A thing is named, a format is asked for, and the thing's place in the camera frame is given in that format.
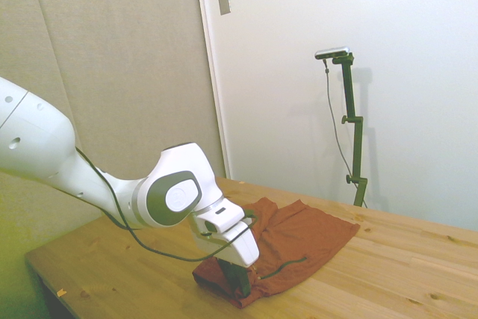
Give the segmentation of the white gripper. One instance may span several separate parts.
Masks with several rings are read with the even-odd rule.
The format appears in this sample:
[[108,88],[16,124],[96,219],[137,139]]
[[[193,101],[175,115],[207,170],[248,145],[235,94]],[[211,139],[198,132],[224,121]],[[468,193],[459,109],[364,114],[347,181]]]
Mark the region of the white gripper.
[[190,215],[187,219],[198,248],[207,254],[222,249],[215,256],[220,258],[220,268],[231,292],[238,286],[242,295],[248,297],[251,285],[245,267],[259,257],[258,245],[249,228],[252,220],[244,220],[242,215]]

